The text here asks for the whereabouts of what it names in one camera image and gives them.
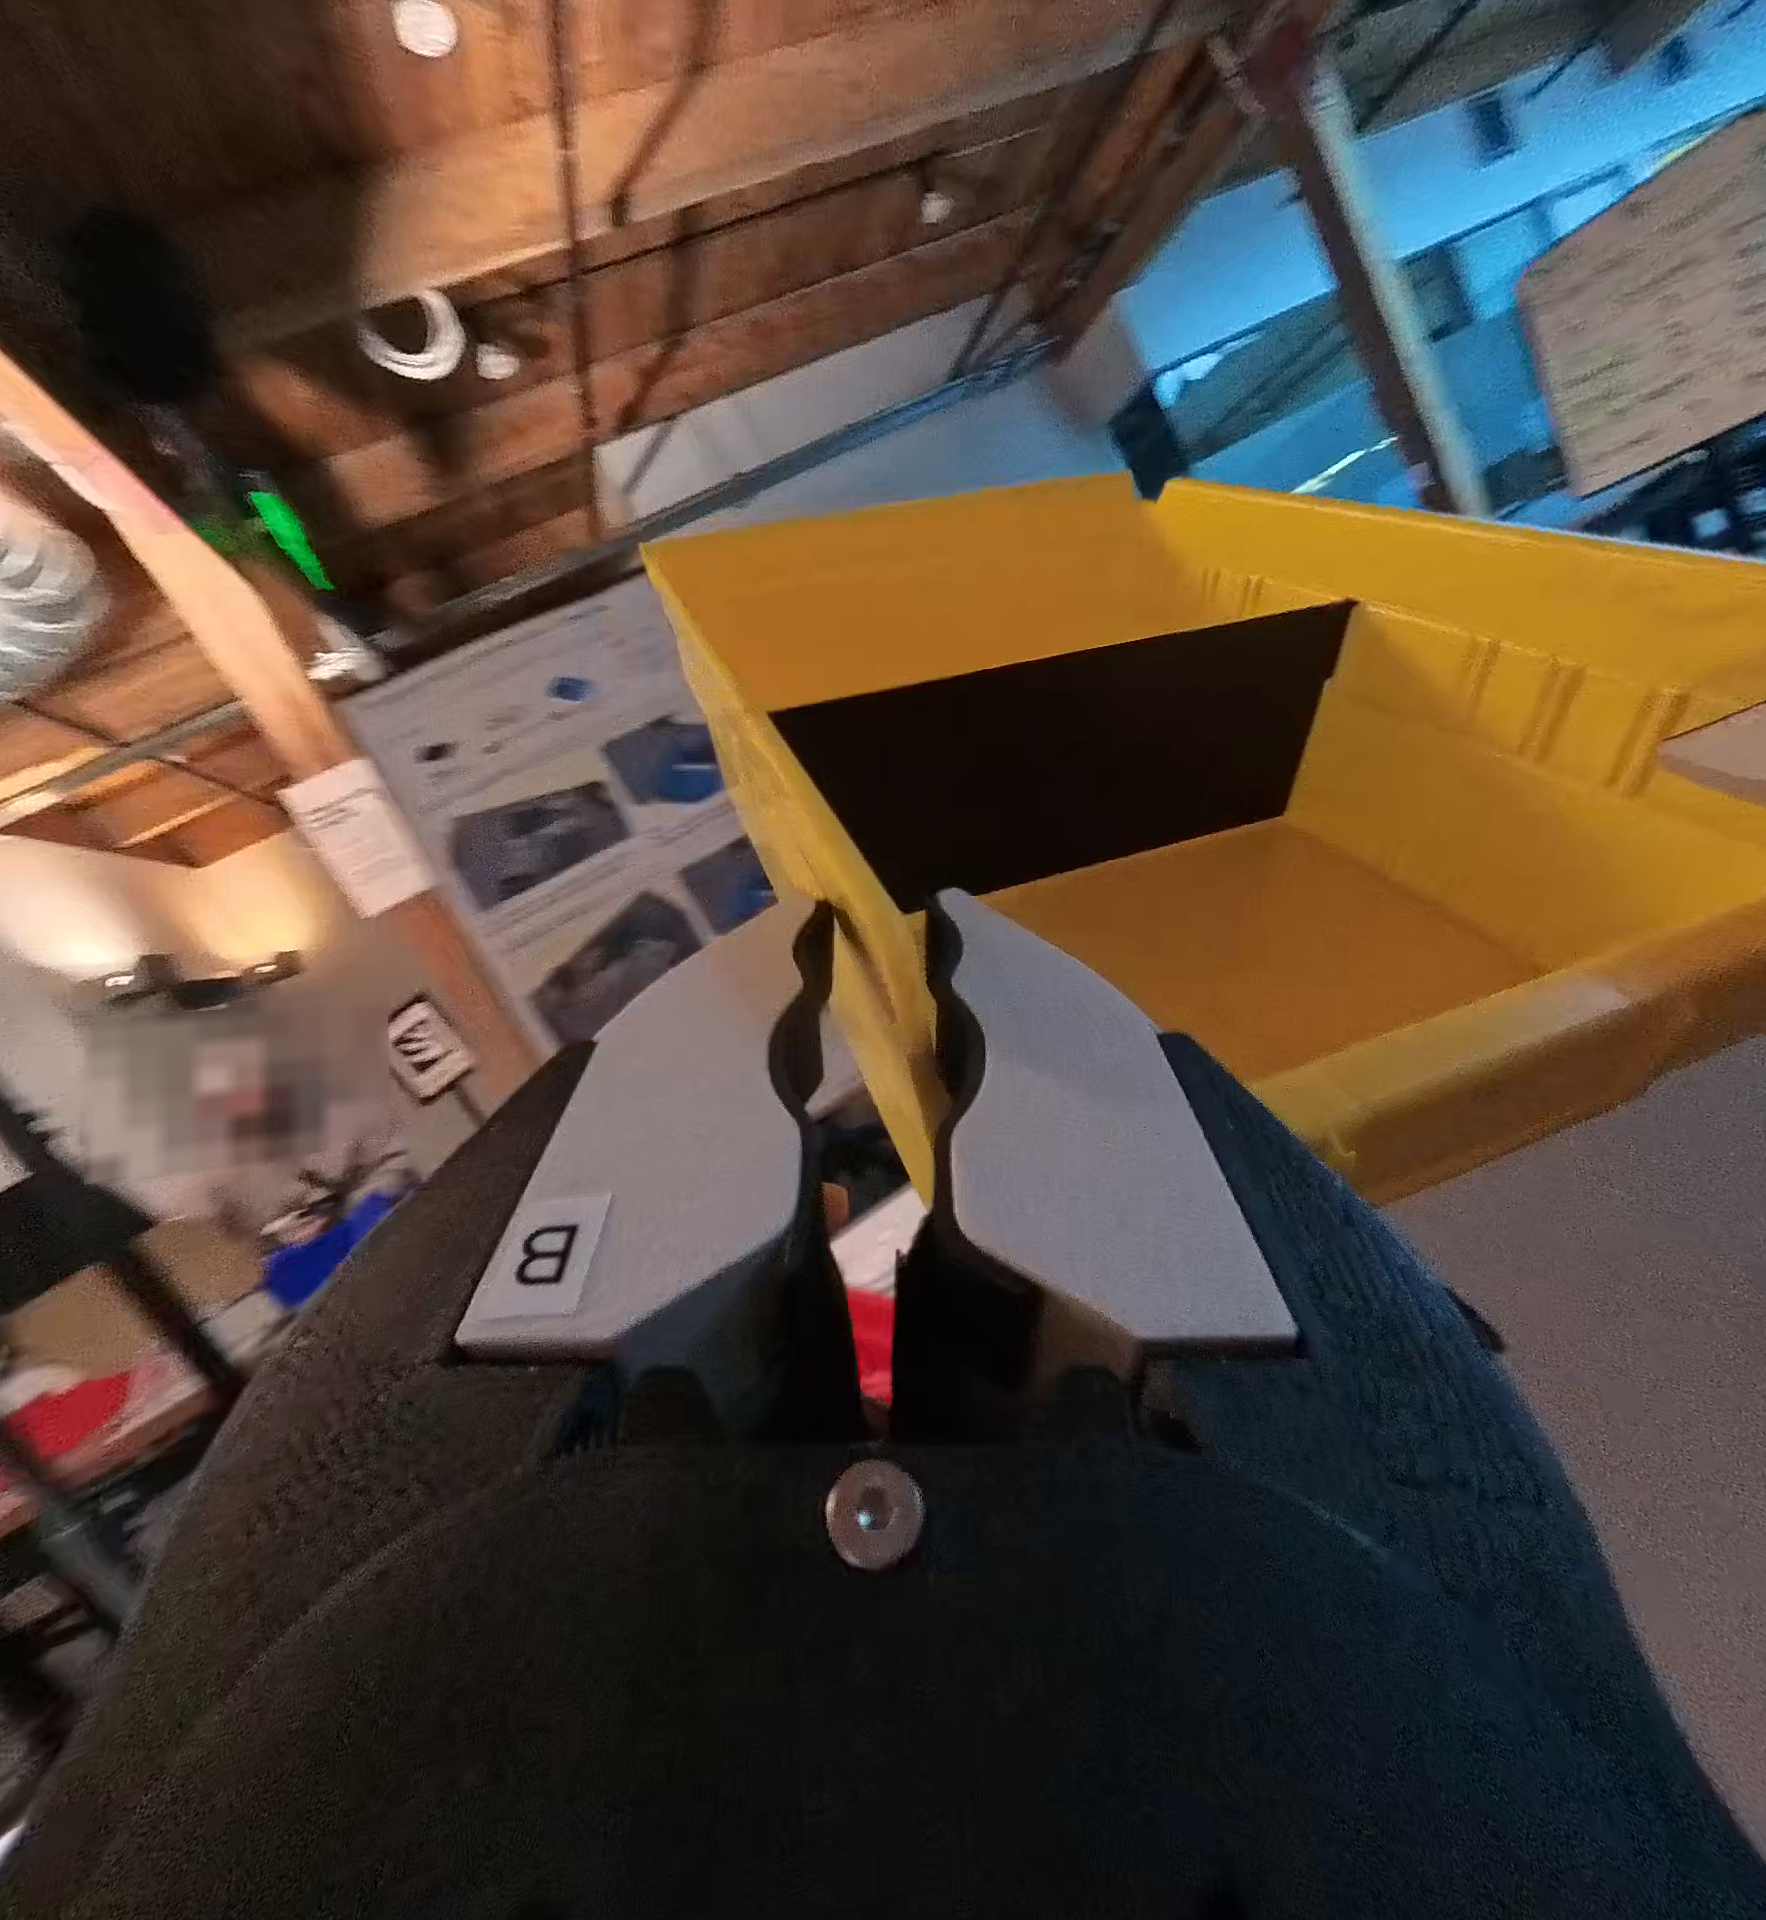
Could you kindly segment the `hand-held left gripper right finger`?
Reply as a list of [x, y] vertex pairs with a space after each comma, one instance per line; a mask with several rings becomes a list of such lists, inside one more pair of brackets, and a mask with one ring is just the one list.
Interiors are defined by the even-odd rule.
[[1042, 1357], [1276, 1357], [1300, 1320], [1162, 1052], [1100, 969], [967, 889], [927, 917], [937, 1230]]

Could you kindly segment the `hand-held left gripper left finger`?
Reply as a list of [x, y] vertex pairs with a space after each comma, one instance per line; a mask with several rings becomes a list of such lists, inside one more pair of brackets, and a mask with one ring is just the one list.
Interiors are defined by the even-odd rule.
[[777, 1367], [810, 1239], [833, 901], [639, 990], [587, 1052], [457, 1323], [460, 1357]]

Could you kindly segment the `yellow plastic bin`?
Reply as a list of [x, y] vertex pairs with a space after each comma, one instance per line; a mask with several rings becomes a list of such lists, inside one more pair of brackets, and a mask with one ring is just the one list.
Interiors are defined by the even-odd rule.
[[1766, 696], [1766, 562], [1127, 472], [649, 544], [726, 789], [840, 913], [840, 1021], [916, 1187], [922, 913], [786, 703], [1354, 602], [1283, 820], [989, 889], [1206, 1041], [1371, 1202], [1766, 1038], [1766, 802], [1659, 743]]

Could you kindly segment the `small framed sign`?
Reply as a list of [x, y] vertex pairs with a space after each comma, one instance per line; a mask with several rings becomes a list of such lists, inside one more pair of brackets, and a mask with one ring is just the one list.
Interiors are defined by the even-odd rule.
[[382, 1041], [392, 1041], [392, 1072], [414, 1110], [457, 1094], [473, 1072], [473, 1056], [438, 999], [394, 1005], [382, 1019]]

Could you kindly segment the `small blue bin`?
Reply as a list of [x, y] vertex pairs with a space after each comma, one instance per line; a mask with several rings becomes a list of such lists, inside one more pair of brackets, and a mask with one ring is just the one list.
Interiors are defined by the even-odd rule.
[[269, 1249], [266, 1252], [266, 1296], [278, 1297], [278, 1313], [307, 1309], [332, 1273], [401, 1206], [411, 1197], [356, 1197], [332, 1230], [314, 1230], [307, 1239]]

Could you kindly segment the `printed instruction poster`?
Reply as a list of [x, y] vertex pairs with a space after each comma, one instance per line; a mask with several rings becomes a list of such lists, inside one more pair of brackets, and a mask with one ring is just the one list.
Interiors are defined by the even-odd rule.
[[777, 898], [649, 572], [356, 695], [350, 730], [540, 1056]]

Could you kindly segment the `handwritten whiteboard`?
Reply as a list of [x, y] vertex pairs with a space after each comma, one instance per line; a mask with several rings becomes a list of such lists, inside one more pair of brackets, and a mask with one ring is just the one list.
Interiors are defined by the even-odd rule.
[[1766, 416], [1766, 115], [1669, 159], [1515, 277], [1571, 495]]

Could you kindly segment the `white paper notice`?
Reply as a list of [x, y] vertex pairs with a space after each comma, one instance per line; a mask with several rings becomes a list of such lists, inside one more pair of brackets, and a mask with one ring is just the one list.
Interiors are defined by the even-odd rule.
[[370, 757], [291, 780], [285, 812], [356, 917], [392, 917], [438, 889], [438, 868]]

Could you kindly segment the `red box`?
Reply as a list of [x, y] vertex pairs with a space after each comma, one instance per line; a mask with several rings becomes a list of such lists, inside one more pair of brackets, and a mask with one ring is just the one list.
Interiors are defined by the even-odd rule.
[[69, 1460], [123, 1418], [131, 1367], [78, 1380], [73, 1367], [24, 1367], [0, 1380], [0, 1418], [31, 1460]]

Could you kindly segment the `green exit sign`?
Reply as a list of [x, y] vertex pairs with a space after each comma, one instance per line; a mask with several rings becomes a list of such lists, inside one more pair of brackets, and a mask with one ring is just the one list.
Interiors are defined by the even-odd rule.
[[296, 516], [296, 504], [285, 485], [269, 485], [269, 472], [247, 472], [247, 508], [260, 523], [260, 533], [302, 572], [302, 588], [334, 591], [307, 523]]

